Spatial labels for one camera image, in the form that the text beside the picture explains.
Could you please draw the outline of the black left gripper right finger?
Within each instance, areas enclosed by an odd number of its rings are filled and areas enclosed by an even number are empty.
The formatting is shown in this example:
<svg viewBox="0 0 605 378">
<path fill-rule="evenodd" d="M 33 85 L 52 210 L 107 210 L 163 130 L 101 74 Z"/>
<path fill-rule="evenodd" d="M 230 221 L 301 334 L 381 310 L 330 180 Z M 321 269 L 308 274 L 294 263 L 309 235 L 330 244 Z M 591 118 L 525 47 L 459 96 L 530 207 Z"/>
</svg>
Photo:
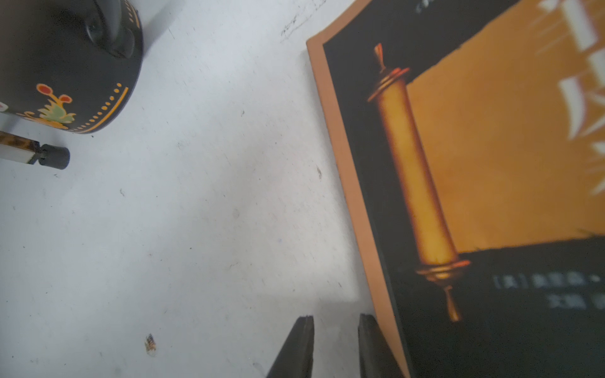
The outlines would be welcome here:
<svg viewBox="0 0 605 378">
<path fill-rule="evenodd" d="M 358 337 L 361 378 L 404 378 L 373 315 L 360 315 Z"/>
</svg>

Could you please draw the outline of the brown black scroll book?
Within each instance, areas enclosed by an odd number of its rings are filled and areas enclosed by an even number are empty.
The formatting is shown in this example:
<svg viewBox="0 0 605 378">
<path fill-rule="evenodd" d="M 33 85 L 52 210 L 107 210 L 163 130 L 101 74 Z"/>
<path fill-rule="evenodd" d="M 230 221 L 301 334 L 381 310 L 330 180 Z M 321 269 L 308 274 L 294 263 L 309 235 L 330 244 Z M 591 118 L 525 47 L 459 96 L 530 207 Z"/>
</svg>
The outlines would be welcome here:
<svg viewBox="0 0 605 378">
<path fill-rule="evenodd" d="M 604 375 L 604 4 L 357 1 L 307 50 L 404 377 Z"/>
</svg>

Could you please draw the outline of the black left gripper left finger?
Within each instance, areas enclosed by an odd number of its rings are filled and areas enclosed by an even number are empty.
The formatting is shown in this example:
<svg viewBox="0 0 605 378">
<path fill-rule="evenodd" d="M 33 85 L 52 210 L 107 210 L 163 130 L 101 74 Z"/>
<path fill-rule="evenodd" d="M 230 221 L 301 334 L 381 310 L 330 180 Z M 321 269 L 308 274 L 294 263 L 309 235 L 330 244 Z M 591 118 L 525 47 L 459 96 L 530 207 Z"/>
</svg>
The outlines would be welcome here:
<svg viewBox="0 0 605 378">
<path fill-rule="evenodd" d="M 314 363 L 314 317 L 299 317 L 292 326 L 267 378 L 311 378 Z"/>
</svg>

